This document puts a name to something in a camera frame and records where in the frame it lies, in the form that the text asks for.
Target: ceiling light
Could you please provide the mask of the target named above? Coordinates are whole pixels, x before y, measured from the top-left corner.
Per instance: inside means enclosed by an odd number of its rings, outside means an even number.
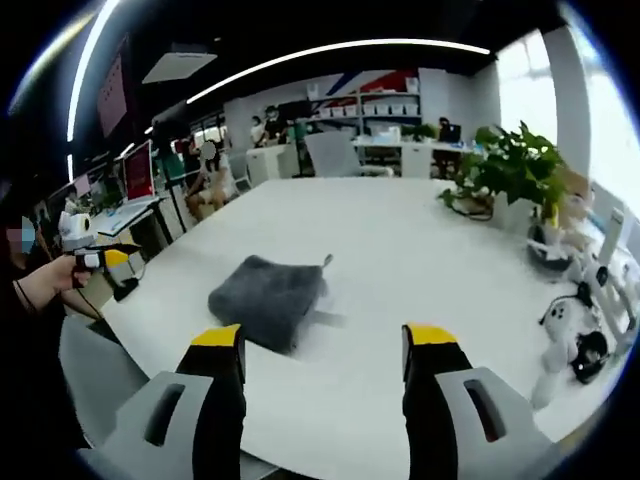
[[[73,182],[73,155],[67,155],[67,173],[69,174],[69,183]]]
[[[118,155],[118,158],[123,158],[123,157],[127,154],[127,152],[128,152],[129,150],[131,150],[133,147],[135,147],[135,144],[133,144],[133,143],[130,143],[129,145],[127,145],[127,148],[125,148],[125,149],[122,151],[122,153],[121,153],[120,155]]]
[[[321,52],[329,52],[331,50],[340,50],[342,48],[351,48],[351,47],[366,47],[372,45],[421,45],[426,47],[444,47],[444,48],[454,48],[457,50],[465,50],[468,52],[479,53],[482,55],[489,55],[491,53],[486,48],[474,47],[472,45],[465,45],[463,43],[455,43],[455,42],[447,42],[444,40],[424,40],[424,39],[416,39],[416,38],[380,38],[373,40],[355,40],[352,42],[342,42],[342,43],[334,43],[332,45],[325,45],[323,47],[315,47],[309,48],[307,50],[302,50],[301,52],[290,53],[289,55],[285,55],[283,57],[278,57],[274,60],[269,60],[268,62],[261,63],[260,65],[256,65],[255,67],[248,68],[243,70],[240,73],[236,73],[235,75],[231,75],[229,78],[222,80],[218,83],[211,85],[206,90],[194,95],[190,99],[187,100],[187,104],[193,103],[199,98],[204,97],[205,95],[217,90],[220,87],[227,85],[239,78],[242,78],[250,73],[257,72],[258,70],[262,70],[263,68],[271,67],[273,65],[277,65],[278,63],[286,62],[288,60],[293,60],[295,58],[304,57],[306,55],[313,55],[314,53]]]
[[[82,55],[80,55],[80,61],[78,62],[78,69],[76,70],[76,76],[73,80],[73,90],[71,91],[71,102],[69,103],[69,119],[67,123],[67,141],[73,140],[73,130],[76,125],[76,113],[78,110],[78,100],[80,99],[80,89],[84,82],[84,76],[87,73],[87,67],[89,66],[89,60],[93,54],[93,50],[96,48],[98,38],[104,29],[104,26],[109,20],[109,17],[118,6],[120,0],[107,0],[98,14],[95,23],[91,26],[89,37],[87,37],[87,43],[84,44]]]

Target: window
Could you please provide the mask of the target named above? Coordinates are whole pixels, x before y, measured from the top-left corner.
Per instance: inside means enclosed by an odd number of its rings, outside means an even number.
[[[587,80],[591,121],[589,176],[640,215],[640,145],[630,112],[598,52],[581,32],[571,32]]]
[[[557,143],[556,94],[540,31],[499,52],[497,66],[502,127],[516,130],[522,120],[534,133]]]

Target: folded gray cloth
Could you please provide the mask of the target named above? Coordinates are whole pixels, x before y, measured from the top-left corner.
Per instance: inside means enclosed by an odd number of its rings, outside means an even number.
[[[324,266],[332,260],[325,259]],[[279,265],[256,255],[244,260],[209,295],[224,325],[239,323],[248,340],[274,352],[295,347],[296,331],[322,285],[323,266]]]

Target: white pot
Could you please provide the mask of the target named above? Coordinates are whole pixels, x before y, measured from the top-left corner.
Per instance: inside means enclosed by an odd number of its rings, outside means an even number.
[[[509,205],[507,194],[500,192],[493,204],[493,217],[490,224],[512,235],[526,237],[531,225],[531,210],[534,206],[531,200],[524,198]]]

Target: white table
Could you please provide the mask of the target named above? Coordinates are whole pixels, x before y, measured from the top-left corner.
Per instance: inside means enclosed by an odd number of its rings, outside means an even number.
[[[399,148],[403,178],[430,178],[433,151],[471,153],[473,149],[445,142],[379,142],[373,138],[354,140],[356,148]]]
[[[251,254],[320,264],[329,296],[293,358],[248,343],[243,450],[319,479],[406,479],[401,325],[457,336],[469,360],[525,397],[548,346],[540,315],[568,285],[539,280],[523,244],[459,217],[416,179],[270,181],[231,202],[147,266],[107,321],[153,377],[217,325],[207,296]],[[536,422],[558,440],[600,405],[616,379],[564,386]]]

